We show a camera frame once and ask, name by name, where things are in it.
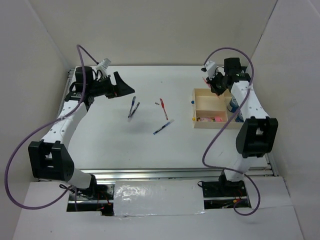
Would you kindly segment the blue capped gel pen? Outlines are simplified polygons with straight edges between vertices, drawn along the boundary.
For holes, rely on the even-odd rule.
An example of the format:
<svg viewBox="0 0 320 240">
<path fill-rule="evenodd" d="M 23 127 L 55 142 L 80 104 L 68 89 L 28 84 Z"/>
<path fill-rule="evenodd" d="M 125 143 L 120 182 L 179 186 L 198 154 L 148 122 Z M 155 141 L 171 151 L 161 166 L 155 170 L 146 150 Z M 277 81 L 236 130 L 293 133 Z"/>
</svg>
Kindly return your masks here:
<svg viewBox="0 0 320 240">
<path fill-rule="evenodd" d="M 130 117 L 131 117 L 131 114 L 132 114 L 132 110 L 133 110 L 133 107 L 134 107 L 135 101 L 136 101 L 136 96 L 133 96 L 132 101 L 131 101 L 130 110 L 129 110 L 129 113 L 128 113 L 128 116 L 127 116 L 128 118 L 130 118 Z"/>
</svg>

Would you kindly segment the black gel pen clear cap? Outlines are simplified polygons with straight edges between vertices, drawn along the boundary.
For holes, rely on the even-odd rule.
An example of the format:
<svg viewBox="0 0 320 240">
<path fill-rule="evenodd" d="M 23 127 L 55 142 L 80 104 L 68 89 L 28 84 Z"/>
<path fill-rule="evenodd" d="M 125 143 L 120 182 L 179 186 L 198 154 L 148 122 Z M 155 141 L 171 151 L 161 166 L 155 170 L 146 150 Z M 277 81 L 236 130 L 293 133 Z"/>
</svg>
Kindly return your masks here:
<svg viewBox="0 0 320 240">
<path fill-rule="evenodd" d="M 131 112 L 131 114 L 128 117 L 128 121 L 130 122 L 135 114 L 135 112 L 137 111 L 138 107 L 140 106 L 140 102 L 137 103 L 137 105 L 134 107 L 133 111 Z"/>
</svg>

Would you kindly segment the pink capped marker bottle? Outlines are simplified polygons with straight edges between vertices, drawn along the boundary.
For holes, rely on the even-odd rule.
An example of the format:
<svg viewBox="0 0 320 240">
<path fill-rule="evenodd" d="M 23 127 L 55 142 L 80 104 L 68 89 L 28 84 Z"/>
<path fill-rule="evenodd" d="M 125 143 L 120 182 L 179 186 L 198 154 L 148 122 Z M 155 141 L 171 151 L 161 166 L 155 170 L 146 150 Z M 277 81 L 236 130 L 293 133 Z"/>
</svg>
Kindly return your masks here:
<svg viewBox="0 0 320 240">
<path fill-rule="evenodd" d="M 197 117 L 197 122 L 222 122 L 223 119 L 219 116 L 213 116 L 213 117 Z"/>
</svg>

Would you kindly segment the orange highlighter pen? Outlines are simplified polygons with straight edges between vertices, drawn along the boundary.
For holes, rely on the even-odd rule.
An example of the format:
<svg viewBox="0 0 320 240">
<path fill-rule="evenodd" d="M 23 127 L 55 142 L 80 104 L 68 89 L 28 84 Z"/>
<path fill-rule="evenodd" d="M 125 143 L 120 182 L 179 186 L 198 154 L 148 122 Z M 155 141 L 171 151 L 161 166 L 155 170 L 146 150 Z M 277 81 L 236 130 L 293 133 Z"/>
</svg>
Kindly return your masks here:
<svg viewBox="0 0 320 240">
<path fill-rule="evenodd" d="M 208 81 L 207 81 L 204 77 L 202 77 L 202 79 L 203 79 L 203 81 L 205 82 L 205 84 L 206 84 L 209 88 L 211 88 L 211 85 L 208 83 Z"/>
</svg>

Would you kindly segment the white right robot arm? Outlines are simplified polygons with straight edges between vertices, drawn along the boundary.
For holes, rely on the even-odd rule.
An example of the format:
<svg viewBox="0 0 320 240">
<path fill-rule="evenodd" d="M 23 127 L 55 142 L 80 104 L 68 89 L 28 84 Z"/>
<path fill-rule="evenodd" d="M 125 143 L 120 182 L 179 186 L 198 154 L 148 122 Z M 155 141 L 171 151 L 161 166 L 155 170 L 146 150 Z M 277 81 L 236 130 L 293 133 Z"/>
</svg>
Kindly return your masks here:
<svg viewBox="0 0 320 240">
<path fill-rule="evenodd" d="M 220 194 L 230 196 L 243 186 L 243 176 L 253 162 L 271 152 L 279 124 L 263 109 L 254 91 L 253 75 L 245 72 L 238 57 L 226 58 L 223 70 L 207 77 L 211 92 L 220 96 L 229 91 L 238 104 L 236 113 L 243 118 L 235 140 L 237 160 L 222 171 L 218 180 Z"/>
</svg>

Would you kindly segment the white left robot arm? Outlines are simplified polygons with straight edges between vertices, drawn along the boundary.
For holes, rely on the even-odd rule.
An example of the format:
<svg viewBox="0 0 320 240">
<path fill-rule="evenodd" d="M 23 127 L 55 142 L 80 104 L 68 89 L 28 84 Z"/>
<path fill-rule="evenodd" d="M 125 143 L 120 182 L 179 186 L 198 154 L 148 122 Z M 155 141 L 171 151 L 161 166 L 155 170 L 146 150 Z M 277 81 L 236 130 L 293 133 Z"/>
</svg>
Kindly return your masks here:
<svg viewBox="0 0 320 240">
<path fill-rule="evenodd" d="M 29 144 L 28 154 L 35 178 L 68 183 L 86 199 L 92 200 L 99 193 L 96 177 L 75 167 L 68 152 L 71 138 L 96 97 L 119 98 L 133 94 L 135 90 L 122 80 L 117 71 L 113 73 L 115 84 L 109 75 L 103 75 L 100 69 L 94 70 L 90 66 L 77 67 L 74 75 L 75 81 L 64 98 L 58 121 L 41 140 Z"/>
</svg>

